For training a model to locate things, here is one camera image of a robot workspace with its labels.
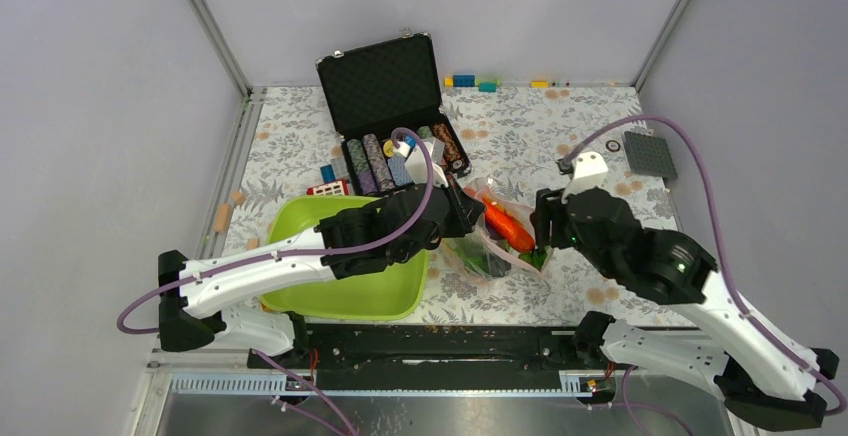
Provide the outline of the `green napa cabbage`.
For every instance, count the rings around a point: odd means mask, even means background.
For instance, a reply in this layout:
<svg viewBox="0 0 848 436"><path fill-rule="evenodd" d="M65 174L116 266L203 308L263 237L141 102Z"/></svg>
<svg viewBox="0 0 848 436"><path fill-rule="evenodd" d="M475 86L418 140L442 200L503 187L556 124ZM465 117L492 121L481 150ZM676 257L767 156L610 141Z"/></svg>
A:
<svg viewBox="0 0 848 436"><path fill-rule="evenodd" d="M485 244L470 238L455 240L454 251L469 272L487 280L502 278L512 265L491 251Z"/></svg>

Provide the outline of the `clear pink zip top bag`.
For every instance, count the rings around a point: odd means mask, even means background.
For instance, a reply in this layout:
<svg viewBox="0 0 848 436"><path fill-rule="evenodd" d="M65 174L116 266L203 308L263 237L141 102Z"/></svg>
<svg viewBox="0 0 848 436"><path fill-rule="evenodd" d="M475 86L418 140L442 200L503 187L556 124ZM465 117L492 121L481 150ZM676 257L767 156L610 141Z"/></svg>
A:
<svg viewBox="0 0 848 436"><path fill-rule="evenodd" d="M495 180L492 178L477 178L471 181L468 185L465 186L464 191L467 195L473 197L475 200L483 203L482 197L488 196L495 200L496 202L502 204L513 216L515 216L530 232L531 235L535 238L535 232L531 225L531 214L533 209L529 206L519 204L517 202L511 201L498 193L495 192ZM549 255L547 253L547 260L542 270L536 270L534 267L521 261L518 257L518 252L511 249L508 244L504 240L499 240L497 236L491 233L485 224L484 215L480 217L477 221L474 231L470 234L466 235L464 238L470 238L472 240L477 240L485 244L491 251L495 254L499 255L504 260L508 261L512 265L512 269L507 273L505 277L509 276L532 276L540 278L542 276L543 270L547 266ZM448 262L450 268L459 273L462 276L470 276L476 277L478 279L487 280L485 278L479 277L473 273L469 273L464 267L462 260L457 256L454 251L455 240L450 239L443 242L442 247L444 248L445 258Z"/></svg>

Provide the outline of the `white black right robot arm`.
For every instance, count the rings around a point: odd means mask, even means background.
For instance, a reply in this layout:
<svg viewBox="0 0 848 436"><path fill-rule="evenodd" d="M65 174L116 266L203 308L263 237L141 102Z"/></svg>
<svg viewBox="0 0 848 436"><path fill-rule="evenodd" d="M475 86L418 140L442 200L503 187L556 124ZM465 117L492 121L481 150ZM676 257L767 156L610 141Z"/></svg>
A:
<svg viewBox="0 0 848 436"><path fill-rule="evenodd" d="M573 335L577 361L663 372L770 432L819 428L827 404L814 388L835 377L838 356L777 329L731 291L715 258L695 240L643 226L625 200L603 188L607 171L598 153L585 152L567 187L537 192L531 216L537 243L576 250L603 277L688 319L709 342L676 341L590 311Z"/></svg>

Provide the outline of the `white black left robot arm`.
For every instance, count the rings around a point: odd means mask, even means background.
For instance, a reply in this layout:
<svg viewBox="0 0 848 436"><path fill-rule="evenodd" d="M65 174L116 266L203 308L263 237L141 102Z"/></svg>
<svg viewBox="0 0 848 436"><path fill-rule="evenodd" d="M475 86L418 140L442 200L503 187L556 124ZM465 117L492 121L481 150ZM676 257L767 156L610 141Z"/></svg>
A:
<svg viewBox="0 0 848 436"><path fill-rule="evenodd" d="M308 337L290 322L241 310L239 303L288 287L380 273L444 239L465 237L484 211L456 184L422 182L233 256L190 260L177 250L164 252L158 257L161 347L184 352L228 342L299 366L309 357Z"/></svg>

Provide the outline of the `dark grey building baseplate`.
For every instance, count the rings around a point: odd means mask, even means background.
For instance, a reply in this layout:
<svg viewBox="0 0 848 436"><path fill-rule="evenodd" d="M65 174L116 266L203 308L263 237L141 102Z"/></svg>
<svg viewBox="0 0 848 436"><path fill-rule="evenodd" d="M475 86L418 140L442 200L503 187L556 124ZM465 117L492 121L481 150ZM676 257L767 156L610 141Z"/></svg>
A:
<svg viewBox="0 0 848 436"><path fill-rule="evenodd" d="M623 143L625 155L633 173L666 180L678 178L678 172L665 139L626 131L623 134Z"/></svg>

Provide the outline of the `green plastic tray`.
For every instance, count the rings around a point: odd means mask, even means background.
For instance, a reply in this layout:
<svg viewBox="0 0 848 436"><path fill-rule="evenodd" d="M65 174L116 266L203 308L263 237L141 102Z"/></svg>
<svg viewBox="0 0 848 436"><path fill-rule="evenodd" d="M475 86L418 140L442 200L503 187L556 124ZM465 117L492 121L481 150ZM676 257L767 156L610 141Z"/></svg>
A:
<svg viewBox="0 0 848 436"><path fill-rule="evenodd" d="M311 228L343 209L374 199L363 196L299 196L283 204L270 226L270 243ZM402 319L419 305L429 269L430 253L422 251L404 264L341 281L284 288L259 297L261 306L302 316L357 321Z"/></svg>

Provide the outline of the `floral tablecloth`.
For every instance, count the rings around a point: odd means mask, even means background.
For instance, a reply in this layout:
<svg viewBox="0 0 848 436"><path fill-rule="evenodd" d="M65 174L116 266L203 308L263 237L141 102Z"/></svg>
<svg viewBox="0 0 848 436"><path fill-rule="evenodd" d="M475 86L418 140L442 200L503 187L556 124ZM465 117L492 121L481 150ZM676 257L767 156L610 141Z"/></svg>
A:
<svg viewBox="0 0 848 436"><path fill-rule="evenodd" d="M631 88L505 87L443 93L443 111L471 161L472 178L488 178L496 194L532 206L542 188L561 188L557 160L606 124L638 114ZM265 240L281 206L320 181L320 167L341 153L324 93L318 87L268 89L232 214L225 254ZM488 281L462 274L441 248L430 256L426 285L410 324L551 325L578 323L590 310L638 326L680 327L685 319L600 276L572 250L554 253L539 276Z"/></svg>

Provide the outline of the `red white toy piece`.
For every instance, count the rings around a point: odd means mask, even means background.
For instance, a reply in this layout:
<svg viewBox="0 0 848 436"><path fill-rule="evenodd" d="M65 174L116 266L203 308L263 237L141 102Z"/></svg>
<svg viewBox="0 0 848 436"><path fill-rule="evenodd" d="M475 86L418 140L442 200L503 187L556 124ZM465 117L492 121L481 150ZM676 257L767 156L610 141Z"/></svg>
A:
<svg viewBox="0 0 848 436"><path fill-rule="evenodd" d="M325 182L320 185L309 187L307 195L349 195L349 187L344 179L338 179L331 182Z"/></svg>

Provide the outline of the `blue toy brick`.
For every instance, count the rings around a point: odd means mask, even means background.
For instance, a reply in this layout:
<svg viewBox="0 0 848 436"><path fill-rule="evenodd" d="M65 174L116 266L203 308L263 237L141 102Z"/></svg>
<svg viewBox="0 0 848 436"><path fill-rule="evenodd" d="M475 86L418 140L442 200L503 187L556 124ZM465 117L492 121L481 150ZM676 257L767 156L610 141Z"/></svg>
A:
<svg viewBox="0 0 848 436"><path fill-rule="evenodd" d="M320 174L324 184L329 184L336 180L336 175L331 165L321 166Z"/></svg>

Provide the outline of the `black poker chip case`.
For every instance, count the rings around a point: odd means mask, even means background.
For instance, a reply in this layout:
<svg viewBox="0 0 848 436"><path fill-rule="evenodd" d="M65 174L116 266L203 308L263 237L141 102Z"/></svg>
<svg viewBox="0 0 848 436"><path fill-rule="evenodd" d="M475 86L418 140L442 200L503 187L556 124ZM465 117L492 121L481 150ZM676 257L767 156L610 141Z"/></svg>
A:
<svg viewBox="0 0 848 436"><path fill-rule="evenodd" d="M471 160L443 112L429 34L336 51L315 67L356 193L383 196L412 184L403 163L385 147L398 127L442 142L439 166L445 174L471 172Z"/></svg>

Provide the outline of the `blue yellow brick row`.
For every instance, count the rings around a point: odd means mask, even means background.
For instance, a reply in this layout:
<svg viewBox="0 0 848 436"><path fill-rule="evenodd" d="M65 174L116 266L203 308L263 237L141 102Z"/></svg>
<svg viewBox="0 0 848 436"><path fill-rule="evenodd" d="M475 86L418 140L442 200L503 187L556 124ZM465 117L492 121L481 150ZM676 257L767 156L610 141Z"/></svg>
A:
<svg viewBox="0 0 848 436"><path fill-rule="evenodd" d="M443 80L443 86L446 88L476 88L479 92L494 93L500 88L501 84L497 78L486 80L473 74L454 74Z"/></svg>

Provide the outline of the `wooden block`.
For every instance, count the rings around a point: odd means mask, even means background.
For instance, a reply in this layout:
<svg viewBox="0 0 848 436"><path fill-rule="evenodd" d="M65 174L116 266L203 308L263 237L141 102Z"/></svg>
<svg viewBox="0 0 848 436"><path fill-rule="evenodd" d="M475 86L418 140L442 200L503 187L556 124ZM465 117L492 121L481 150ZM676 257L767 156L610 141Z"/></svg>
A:
<svg viewBox="0 0 848 436"><path fill-rule="evenodd" d="M223 234L228 231L232 213L233 206L230 203L221 203L218 205L212 226L216 234Z"/></svg>

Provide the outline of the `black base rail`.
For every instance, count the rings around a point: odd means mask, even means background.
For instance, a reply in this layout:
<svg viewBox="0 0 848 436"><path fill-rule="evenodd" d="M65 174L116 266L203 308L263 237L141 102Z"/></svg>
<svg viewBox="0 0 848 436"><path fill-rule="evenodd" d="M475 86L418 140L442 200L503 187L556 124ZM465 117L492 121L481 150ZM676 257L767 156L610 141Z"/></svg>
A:
<svg viewBox="0 0 848 436"><path fill-rule="evenodd" d="M614 317L575 327L297 324L300 342L271 360L325 391L560 390L560 374L604 372Z"/></svg>

